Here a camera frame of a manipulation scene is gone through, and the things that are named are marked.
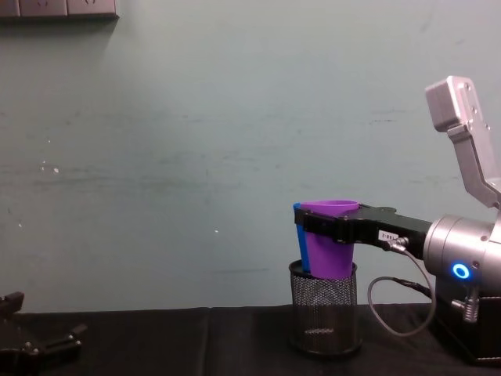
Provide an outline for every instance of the blue ring light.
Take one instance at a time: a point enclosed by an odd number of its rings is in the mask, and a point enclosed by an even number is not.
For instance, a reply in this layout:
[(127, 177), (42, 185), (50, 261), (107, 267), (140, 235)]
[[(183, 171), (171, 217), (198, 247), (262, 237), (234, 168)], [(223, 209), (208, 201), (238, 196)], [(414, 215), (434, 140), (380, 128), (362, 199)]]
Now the blue ring light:
[(470, 276), (470, 270), (464, 264), (454, 264), (452, 272), (461, 280), (466, 280)]

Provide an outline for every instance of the electrical outlet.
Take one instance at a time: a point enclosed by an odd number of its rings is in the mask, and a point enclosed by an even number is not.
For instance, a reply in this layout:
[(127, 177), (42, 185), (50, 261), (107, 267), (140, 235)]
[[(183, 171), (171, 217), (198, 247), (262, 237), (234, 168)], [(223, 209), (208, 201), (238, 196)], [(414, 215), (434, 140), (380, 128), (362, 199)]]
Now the electrical outlet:
[(19, 2), (17, 0), (0, 0), (0, 18), (19, 17)]
[(20, 0), (22, 17), (67, 16), (66, 0)]
[(85, 14), (116, 16), (115, 0), (67, 0), (68, 14), (70, 16), (83, 16)]

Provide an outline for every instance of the purple cup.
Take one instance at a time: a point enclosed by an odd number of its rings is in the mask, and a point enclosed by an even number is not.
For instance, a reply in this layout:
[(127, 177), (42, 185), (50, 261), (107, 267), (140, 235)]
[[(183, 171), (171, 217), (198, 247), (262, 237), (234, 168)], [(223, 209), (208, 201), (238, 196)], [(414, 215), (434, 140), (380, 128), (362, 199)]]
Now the purple cup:
[[(301, 209), (338, 216), (359, 208), (357, 201), (328, 200), (301, 202)], [(317, 278), (340, 279), (351, 276), (353, 244), (338, 244), (330, 237), (306, 232), (310, 273)]]

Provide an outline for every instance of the black table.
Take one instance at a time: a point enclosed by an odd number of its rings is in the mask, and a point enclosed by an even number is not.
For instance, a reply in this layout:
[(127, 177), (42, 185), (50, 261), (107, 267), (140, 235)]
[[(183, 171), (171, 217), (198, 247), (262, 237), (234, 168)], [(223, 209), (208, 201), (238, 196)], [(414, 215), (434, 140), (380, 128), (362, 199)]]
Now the black table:
[[(368, 307), (360, 308), (362, 349), (342, 362), (308, 358), (289, 347), (289, 306), (29, 314), (15, 320), (41, 338), (65, 334), (79, 323), (88, 325), (78, 363), (44, 373), (47, 376), (501, 375), (501, 369), (465, 364), (429, 331), (396, 338), (375, 321)], [(379, 307), (399, 330), (417, 326), (426, 309)]]

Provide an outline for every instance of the mesh cup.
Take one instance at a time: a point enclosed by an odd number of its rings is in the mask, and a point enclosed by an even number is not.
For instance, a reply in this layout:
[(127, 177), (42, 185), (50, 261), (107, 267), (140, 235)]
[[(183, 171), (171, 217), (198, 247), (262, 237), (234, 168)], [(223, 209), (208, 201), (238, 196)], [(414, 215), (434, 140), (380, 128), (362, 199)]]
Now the mesh cup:
[(351, 276), (322, 279), (303, 272), (301, 260), (289, 265), (292, 290), (290, 343), (303, 352), (342, 357), (359, 349), (356, 264)]

